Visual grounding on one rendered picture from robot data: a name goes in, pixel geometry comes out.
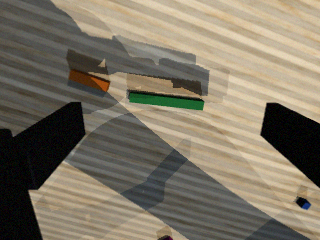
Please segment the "green rod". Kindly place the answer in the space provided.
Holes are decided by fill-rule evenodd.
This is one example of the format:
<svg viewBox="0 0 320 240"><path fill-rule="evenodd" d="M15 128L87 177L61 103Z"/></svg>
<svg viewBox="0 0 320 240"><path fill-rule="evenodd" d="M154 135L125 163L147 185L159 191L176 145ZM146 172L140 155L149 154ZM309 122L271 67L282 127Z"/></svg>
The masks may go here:
<svg viewBox="0 0 320 240"><path fill-rule="evenodd" d="M204 107L204 101L202 99L176 97L168 95L159 95L142 92L130 92L131 103L158 105L166 107L202 110Z"/></svg>

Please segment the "orange rod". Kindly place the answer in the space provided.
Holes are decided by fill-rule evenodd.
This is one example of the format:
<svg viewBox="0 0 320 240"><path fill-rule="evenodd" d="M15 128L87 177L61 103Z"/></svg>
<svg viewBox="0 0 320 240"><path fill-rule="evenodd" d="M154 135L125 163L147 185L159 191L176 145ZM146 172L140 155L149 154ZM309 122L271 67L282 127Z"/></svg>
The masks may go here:
<svg viewBox="0 0 320 240"><path fill-rule="evenodd" d="M104 92L107 92L110 86L110 81L76 69L70 70L69 80L102 90Z"/></svg>

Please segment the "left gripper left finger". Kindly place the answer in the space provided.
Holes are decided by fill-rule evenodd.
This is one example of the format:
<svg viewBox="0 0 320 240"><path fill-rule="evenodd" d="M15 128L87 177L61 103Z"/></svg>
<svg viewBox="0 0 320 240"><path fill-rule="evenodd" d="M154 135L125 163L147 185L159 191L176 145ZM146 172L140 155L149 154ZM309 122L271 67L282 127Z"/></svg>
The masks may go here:
<svg viewBox="0 0 320 240"><path fill-rule="evenodd" d="M43 240L28 190L39 190L85 135L81 102L14 137L0 129L0 240Z"/></svg>

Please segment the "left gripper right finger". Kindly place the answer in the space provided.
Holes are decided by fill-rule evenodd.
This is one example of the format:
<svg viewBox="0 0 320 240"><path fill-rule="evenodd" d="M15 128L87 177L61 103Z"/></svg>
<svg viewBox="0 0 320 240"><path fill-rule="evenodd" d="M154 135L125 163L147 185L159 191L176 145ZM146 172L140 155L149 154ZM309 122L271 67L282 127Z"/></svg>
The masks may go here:
<svg viewBox="0 0 320 240"><path fill-rule="evenodd" d="M260 136L320 188L320 123L266 103Z"/></svg>

